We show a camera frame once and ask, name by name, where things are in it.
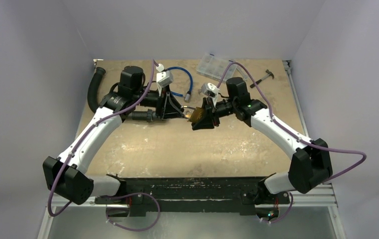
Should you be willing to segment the large brass padlock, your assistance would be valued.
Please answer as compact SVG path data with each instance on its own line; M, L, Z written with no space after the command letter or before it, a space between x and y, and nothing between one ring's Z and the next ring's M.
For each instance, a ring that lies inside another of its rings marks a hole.
M205 114L205 110L200 107L182 106L184 118L191 123L197 123Z

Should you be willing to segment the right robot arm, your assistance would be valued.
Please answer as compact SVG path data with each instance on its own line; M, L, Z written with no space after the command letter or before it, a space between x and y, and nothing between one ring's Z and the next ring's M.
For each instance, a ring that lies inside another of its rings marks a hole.
M285 191L307 193L329 179L333 174L328 145L322 139L312 140L289 127L270 113L266 104L251 98L241 77L226 81L228 96L218 101L220 90L212 83L205 83L201 92L205 95L201 107L191 118L193 130L213 129L220 118L234 114L247 126L254 128L274 142L290 159L288 172L274 173L259 185L258 197L265 203Z

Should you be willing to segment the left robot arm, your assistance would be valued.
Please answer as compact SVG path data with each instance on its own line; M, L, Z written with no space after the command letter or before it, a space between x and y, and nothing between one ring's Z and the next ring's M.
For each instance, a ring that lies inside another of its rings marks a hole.
M120 81L113 85L99 102L98 89L106 71L97 67L90 81L87 101L93 117L79 136L57 157L47 157L43 172L50 191L47 208L51 208L55 194L69 203L81 205L89 197L108 197L119 204L126 199L126 189L117 176L88 176L86 173L97 152L109 136L123 122L137 115L135 107L155 108L162 120L184 118L181 105L170 90L173 76L169 68L153 62L152 72L146 77L139 66L126 66Z

